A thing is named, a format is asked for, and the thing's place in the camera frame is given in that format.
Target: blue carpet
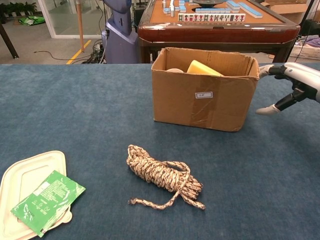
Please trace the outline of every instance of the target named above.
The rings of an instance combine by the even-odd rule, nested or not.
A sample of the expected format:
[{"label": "blue carpet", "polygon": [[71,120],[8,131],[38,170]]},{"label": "blue carpet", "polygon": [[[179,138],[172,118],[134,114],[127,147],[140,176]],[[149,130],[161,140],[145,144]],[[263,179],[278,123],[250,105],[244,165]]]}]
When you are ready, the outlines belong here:
[{"label": "blue carpet", "polygon": [[[308,64],[320,69],[320,64]],[[0,65],[0,176],[14,162],[51,150],[86,187],[72,221],[46,240],[318,240],[320,105],[306,99],[274,116],[255,110],[291,92],[258,83],[239,132],[153,121],[151,65]],[[147,184],[126,165],[127,147],[182,161],[203,183],[202,211]]]}]

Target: braided rope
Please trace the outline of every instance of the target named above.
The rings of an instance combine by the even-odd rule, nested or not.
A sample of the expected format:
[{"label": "braided rope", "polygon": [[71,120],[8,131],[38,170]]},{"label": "braided rope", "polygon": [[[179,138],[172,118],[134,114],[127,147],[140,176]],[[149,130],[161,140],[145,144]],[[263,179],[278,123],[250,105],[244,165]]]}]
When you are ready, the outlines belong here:
[{"label": "braided rope", "polygon": [[164,210],[172,206],[178,195],[180,195],[186,203],[202,210],[206,208],[201,202],[196,201],[203,185],[190,174],[190,168],[185,163],[180,161],[157,161],[150,157],[142,147],[135,145],[129,145],[126,163],[137,176],[147,183],[152,182],[159,188],[175,192],[173,197],[162,205],[139,198],[130,199],[128,201],[129,204],[143,204],[153,209]]}]

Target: gray floor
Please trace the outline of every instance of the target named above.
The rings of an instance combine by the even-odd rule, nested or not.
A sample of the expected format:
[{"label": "gray floor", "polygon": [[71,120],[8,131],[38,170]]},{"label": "gray floor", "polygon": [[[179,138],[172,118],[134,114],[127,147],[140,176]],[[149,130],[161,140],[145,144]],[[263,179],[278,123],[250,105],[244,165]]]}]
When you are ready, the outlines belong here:
[{"label": "gray floor", "polygon": [[[53,39],[50,37],[46,24],[35,26],[24,26],[14,24],[9,21],[3,25],[9,35],[19,59],[13,59],[7,49],[3,39],[0,37],[0,64],[66,64],[67,60],[55,60],[46,52],[34,53],[35,51],[50,51],[55,58],[70,59],[79,49],[79,39]],[[97,39],[91,39],[91,43],[86,47],[84,53],[78,58],[90,55],[92,53],[93,43]],[[264,53],[247,53],[255,57],[259,63],[271,63],[272,58]],[[295,57],[290,57],[289,61],[294,62]],[[299,63],[319,62],[313,59],[298,58]]]}]

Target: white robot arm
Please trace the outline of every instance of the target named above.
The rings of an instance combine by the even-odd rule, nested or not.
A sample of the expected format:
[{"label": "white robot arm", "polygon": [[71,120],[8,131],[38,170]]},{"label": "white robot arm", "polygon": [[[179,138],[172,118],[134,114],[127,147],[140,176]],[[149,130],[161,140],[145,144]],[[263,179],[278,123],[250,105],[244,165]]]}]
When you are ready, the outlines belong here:
[{"label": "white robot arm", "polygon": [[274,75],[276,79],[292,82],[293,92],[268,107],[256,111],[259,115],[273,115],[308,98],[320,103],[320,71],[295,62],[282,66],[266,65],[260,67],[260,78]]}]

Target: green sachet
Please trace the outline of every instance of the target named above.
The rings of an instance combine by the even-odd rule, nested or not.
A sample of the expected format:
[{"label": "green sachet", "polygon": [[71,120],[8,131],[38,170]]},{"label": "green sachet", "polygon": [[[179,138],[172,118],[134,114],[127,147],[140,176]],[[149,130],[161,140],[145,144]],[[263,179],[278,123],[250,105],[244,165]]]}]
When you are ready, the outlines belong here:
[{"label": "green sachet", "polygon": [[85,190],[83,186],[54,170],[11,212],[42,237]]}]

